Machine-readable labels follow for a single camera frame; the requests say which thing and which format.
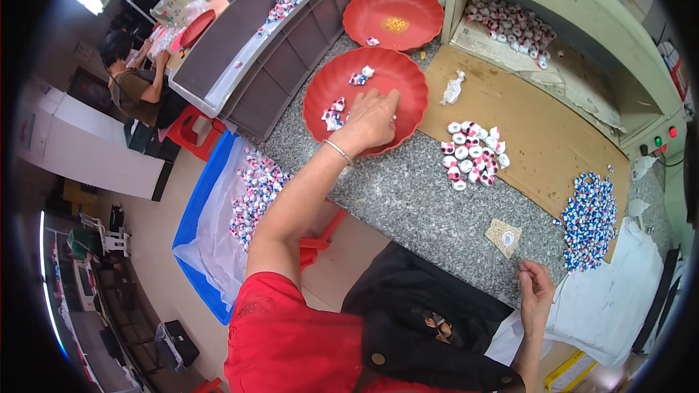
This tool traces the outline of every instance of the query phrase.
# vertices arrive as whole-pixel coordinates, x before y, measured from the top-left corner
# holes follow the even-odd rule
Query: gray plastic crate
[[[230,120],[265,140],[343,33],[343,13],[350,1],[304,0],[241,66],[238,76],[223,83],[226,95],[207,102],[207,94],[275,4],[275,0],[234,0],[170,76],[170,87],[209,117]]]

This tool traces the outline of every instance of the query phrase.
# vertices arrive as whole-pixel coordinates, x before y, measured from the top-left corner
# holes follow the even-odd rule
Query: red shirt
[[[311,309],[288,278],[259,272],[240,288],[228,349],[232,392],[351,392],[362,371],[362,318]],[[362,393],[447,391],[380,376]]]

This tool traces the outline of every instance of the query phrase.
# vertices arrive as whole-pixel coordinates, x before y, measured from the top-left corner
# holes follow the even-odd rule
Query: apron button
[[[384,356],[381,354],[372,354],[371,361],[373,361],[377,366],[380,366],[386,362],[386,358],[384,358]]]

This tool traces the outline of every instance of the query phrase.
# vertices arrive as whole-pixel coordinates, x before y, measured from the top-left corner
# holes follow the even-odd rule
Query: bracelet
[[[329,144],[333,149],[335,149],[337,152],[340,152],[340,155],[345,157],[345,160],[349,163],[349,165],[354,165],[354,162],[352,162],[352,159],[345,153],[341,148],[337,147],[337,144],[331,142],[328,139],[323,140],[323,144]]]

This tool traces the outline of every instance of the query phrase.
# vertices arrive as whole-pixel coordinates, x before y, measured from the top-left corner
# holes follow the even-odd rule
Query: red stool
[[[301,273],[303,273],[303,269],[315,262],[315,260],[318,258],[319,250],[326,250],[328,246],[330,246],[330,241],[328,241],[328,239],[330,238],[330,235],[335,232],[337,225],[343,221],[345,214],[347,214],[347,212],[340,208],[337,214],[335,214],[335,217],[333,217],[333,220],[328,223],[328,226],[323,230],[323,232],[320,233],[318,238],[301,238],[299,242],[299,248],[301,249],[301,252],[299,253],[299,257],[301,258]]]
[[[194,126],[199,117],[208,118],[194,105],[188,104],[168,131],[168,138],[202,160],[209,161],[211,146],[216,142],[219,134],[226,132],[226,126],[217,118],[208,118],[213,122],[213,126],[204,139],[204,143],[197,146],[198,135],[191,127]]]
[[[195,389],[191,391],[191,393],[211,393],[211,392],[216,392],[216,393],[223,393],[220,388],[217,387],[221,382],[221,378],[214,378],[213,381],[210,380],[204,380],[200,385],[197,385]]]

